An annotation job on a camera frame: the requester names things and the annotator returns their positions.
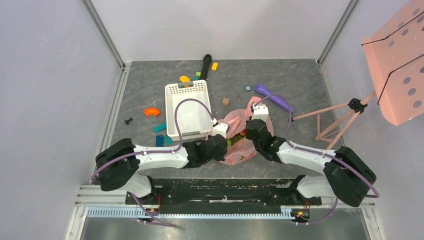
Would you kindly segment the pink plastic bag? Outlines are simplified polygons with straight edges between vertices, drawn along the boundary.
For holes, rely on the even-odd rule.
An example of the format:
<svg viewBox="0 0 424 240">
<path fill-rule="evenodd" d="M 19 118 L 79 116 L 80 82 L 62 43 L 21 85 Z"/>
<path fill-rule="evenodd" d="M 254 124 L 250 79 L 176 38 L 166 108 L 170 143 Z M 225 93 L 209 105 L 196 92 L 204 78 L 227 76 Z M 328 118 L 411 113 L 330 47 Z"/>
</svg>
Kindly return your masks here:
<svg viewBox="0 0 424 240">
<path fill-rule="evenodd" d="M 251 110 L 252 104 L 260 101 L 260 98 L 253 96 L 250 98 L 245 108 L 239 108 L 230 111 L 224 118 L 219 119 L 219 122 L 225 122 L 229 124 L 229 130 L 227 132 L 227 139 L 239 135 L 239 133 L 246 129 L 246 121 L 253 115 Z M 247 139 L 246 136 L 240 140 L 237 144 L 227 147 L 227 153 L 223 164 L 234 166 L 241 162 L 247 161 L 257 155 L 254 144 L 251 140 Z"/>
</svg>

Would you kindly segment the green fake fruit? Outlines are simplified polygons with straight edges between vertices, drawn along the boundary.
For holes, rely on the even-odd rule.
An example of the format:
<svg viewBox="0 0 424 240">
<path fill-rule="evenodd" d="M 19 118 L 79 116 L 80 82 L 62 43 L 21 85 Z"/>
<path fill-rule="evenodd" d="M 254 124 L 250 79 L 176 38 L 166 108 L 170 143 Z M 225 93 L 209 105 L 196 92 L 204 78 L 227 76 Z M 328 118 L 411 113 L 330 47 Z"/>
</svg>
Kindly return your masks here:
<svg viewBox="0 0 424 240">
<path fill-rule="evenodd" d="M 234 146 L 235 144 L 237 144 L 239 141 L 241 141 L 244 138 L 243 135 L 237 134 L 231 138 L 227 139 L 227 145 L 229 147 Z"/>
</svg>

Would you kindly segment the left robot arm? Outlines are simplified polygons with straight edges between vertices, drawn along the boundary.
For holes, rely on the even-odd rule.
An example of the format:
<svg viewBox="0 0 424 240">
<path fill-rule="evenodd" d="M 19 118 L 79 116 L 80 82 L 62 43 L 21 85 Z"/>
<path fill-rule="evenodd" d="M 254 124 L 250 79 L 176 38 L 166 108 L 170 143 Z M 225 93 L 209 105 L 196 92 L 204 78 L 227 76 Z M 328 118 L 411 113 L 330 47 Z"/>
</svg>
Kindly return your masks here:
<svg viewBox="0 0 424 240">
<path fill-rule="evenodd" d="M 211 160 L 223 161 L 227 147 L 227 139 L 220 134 L 170 147 L 145 147 L 123 138 L 95 157 L 97 170 L 93 176 L 104 192 L 125 190 L 151 204 L 157 190 L 153 179 L 140 171 L 198 168 Z"/>
</svg>

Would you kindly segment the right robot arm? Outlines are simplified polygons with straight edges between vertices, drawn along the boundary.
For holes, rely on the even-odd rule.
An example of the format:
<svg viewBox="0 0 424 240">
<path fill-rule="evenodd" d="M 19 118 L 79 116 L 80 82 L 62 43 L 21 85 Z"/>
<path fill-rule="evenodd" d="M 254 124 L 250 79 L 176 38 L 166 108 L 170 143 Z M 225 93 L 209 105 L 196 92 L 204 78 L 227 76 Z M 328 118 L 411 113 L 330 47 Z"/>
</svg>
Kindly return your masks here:
<svg viewBox="0 0 424 240">
<path fill-rule="evenodd" d="M 378 198 L 374 188 L 376 174 L 349 147 L 338 150 L 308 148 L 272 135 L 260 119 L 246 123 L 246 137 L 266 160 L 301 166 L 319 176 L 301 176 L 289 189 L 289 199 L 295 204 L 314 197 L 335 197 L 343 203 L 358 207 L 364 198 Z"/>
</svg>

